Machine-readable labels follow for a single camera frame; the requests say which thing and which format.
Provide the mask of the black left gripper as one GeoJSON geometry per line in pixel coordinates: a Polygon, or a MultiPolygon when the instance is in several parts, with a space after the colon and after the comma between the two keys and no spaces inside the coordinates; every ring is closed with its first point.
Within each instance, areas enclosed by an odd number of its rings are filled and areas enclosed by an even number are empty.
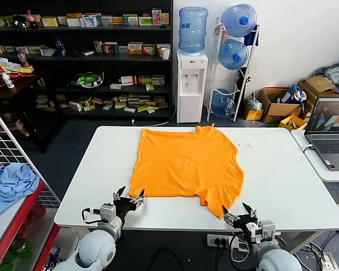
{"type": "Polygon", "coordinates": [[[142,189],[139,196],[133,199],[121,197],[125,190],[125,186],[121,187],[117,192],[113,193],[113,203],[116,207],[116,216],[125,223],[125,217],[129,211],[135,211],[144,203],[145,189],[142,189]]]}

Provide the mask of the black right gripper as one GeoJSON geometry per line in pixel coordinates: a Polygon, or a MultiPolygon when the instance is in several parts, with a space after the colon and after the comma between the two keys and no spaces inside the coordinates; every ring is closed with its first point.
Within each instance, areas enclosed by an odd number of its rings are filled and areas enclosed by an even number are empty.
{"type": "Polygon", "coordinates": [[[260,227],[258,226],[258,217],[256,209],[252,209],[246,203],[242,204],[249,215],[239,215],[236,219],[229,213],[227,208],[222,205],[224,213],[223,219],[228,225],[232,225],[235,229],[241,229],[248,235],[259,235],[260,227]]]}

